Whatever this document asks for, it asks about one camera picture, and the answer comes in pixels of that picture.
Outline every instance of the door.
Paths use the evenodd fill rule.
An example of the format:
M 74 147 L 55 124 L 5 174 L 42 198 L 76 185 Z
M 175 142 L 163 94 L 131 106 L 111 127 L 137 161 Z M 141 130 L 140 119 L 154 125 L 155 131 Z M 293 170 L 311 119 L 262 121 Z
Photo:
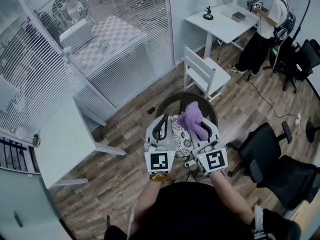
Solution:
M 5 240 L 70 240 L 39 174 L 0 169 L 0 235 Z

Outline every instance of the white shirt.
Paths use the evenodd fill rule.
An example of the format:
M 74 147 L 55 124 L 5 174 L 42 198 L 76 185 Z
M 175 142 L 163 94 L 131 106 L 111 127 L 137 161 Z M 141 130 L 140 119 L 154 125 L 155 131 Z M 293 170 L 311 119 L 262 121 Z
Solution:
M 268 18 L 270 20 L 273 20 L 275 23 L 278 23 L 277 27 L 281 26 L 288 17 L 288 8 L 284 4 L 284 2 L 280 0 L 273 0 L 273 4 L 271 6 L 271 9 L 268 13 Z M 261 17 L 261 20 L 259 21 L 257 32 L 260 36 L 262 36 L 265 39 L 273 38 L 275 27 L 271 26 L 265 18 Z

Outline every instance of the white wall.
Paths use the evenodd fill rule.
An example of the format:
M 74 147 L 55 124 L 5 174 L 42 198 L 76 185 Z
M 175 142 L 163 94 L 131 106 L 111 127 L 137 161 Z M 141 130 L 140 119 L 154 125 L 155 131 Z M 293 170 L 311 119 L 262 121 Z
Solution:
M 303 44 L 306 39 L 315 39 L 320 44 L 320 0 L 310 0 L 311 4 L 301 26 L 296 41 Z M 314 74 L 309 76 L 309 80 L 320 95 L 320 66 L 313 69 Z

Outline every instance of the white wooden chair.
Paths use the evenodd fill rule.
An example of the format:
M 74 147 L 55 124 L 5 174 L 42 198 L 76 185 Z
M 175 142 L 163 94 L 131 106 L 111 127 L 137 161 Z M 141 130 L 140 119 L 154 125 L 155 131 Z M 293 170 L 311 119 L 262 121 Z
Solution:
M 193 79 L 189 85 L 188 76 Z M 230 79 L 231 76 L 211 58 L 202 59 L 184 46 L 184 91 L 197 85 L 204 92 L 205 98 L 211 102 L 223 93 Z

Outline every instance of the checkered board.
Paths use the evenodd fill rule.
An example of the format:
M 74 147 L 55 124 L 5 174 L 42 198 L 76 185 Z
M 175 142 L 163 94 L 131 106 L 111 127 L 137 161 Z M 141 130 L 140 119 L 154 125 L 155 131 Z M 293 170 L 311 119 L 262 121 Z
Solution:
M 94 66 L 126 43 L 141 35 L 143 32 L 119 19 L 110 16 L 99 21 L 92 27 L 95 38 L 75 54 L 82 63 L 82 69 Z

